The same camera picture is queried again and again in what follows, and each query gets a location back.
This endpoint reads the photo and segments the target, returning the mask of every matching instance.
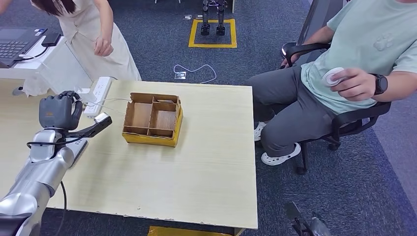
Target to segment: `laptop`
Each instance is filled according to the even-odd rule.
[[[0,27],[0,68],[12,67],[44,35],[47,28]]]

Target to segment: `light green t-shirt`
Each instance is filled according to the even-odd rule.
[[[352,0],[327,26],[335,31],[331,47],[302,65],[301,80],[336,114],[368,108],[376,101],[351,102],[325,87],[321,79],[336,67],[368,73],[417,73],[417,3],[397,0]]]

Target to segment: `black watch strap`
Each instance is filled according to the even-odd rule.
[[[385,76],[380,74],[371,74],[376,77],[375,80],[375,93],[374,95],[383,94],[388,89],[388,80]]]

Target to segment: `floor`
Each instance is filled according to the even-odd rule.
[[[201,5],[193,0],[181,2],[110,0],[115,22],[146,81],[175,82],[175,64],[195,69],[207,63],[217,72],[213,84],[240,85],[252,75],[278,67],[280,45],[298,38],[308,12],[305,0],[264,0],[263,5],[238,0],[236,14],[231,15],[229,9],[226,14],[237,22],[238,48],[188,48],[191,21],[182,18],[199,14]],[[54,17],[37,11],[27,0],[14,0],[0,16],[0,26],[31,26],[34,22],[60,31]],[[186,82],[199,83],[212,76],[210,69],[202,69],[190,73]],[[305,176],[294,174],[299,159],[279,167],[263,165],[263,150],[257,147],[259,229],[246,231],[244,236],[296,235],[283,210],[290,201],[298,204],[306,219],[313,210],[323,215],[334,235],[413,235],[417,222],[412,208],[417,200],[413,181],[417,175],[416,99],[412,96],[394,103],[374,130],[345,138],[337,152],[329,151],[325,142],[311,143],[310,170]],[[61,214],[61,210],[46,211],[42,235],[55,234]],[[145,236],[149,225],[231,232],[223,227],[69,211],[62,235]]]

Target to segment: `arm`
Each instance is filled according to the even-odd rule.
[[[330,43],[333,39],[334,31],[330,29],[328,26],[324,26],[323,28],[319,29],[315,32],[308,40],[306,40],[303,45],[305,44],[313,44],[313,43]]]
[[[333,39],[333,36],[334,36],[334,31],[331,28],[329,28],[328,26],[324,26],[323,28],[321,28],[317,32],[315,32],[311,37],[309,37],[308,40],[306,40],[303,43],[303,45],[313,44],[313,43],[330,43],[331,40]],[[294,54],[291,57],[291,62],[294,63],[303,54],[304,53]],[[284,59],[282,61],[281,66],[284,66],[284,65],[285,65],[285,67],[288,67],[287,59]]]
[[[331,90],[349,101],[359,102],[372,98],[379,102],[391,102],[404,99],[417,90],[417,73],[394,71],[388,79],[388,89],[380,95],[374,95],[376,77],[359,68],[344,69],[333,75],[333,80],[348,78]]]
[[[94,0],[95,6],[100,12],[101,36],[97,38],[94,53],[106,57],[113,51],[113,11],[107,0]]]
[[[0,15],[6,11],[11,2],[12,0],[0,0]]]
[[[417,91],[417,74],[405,71],[394,71],[389,76],[388,89],[372,98],[378,102],[391,102],[404,99]]]

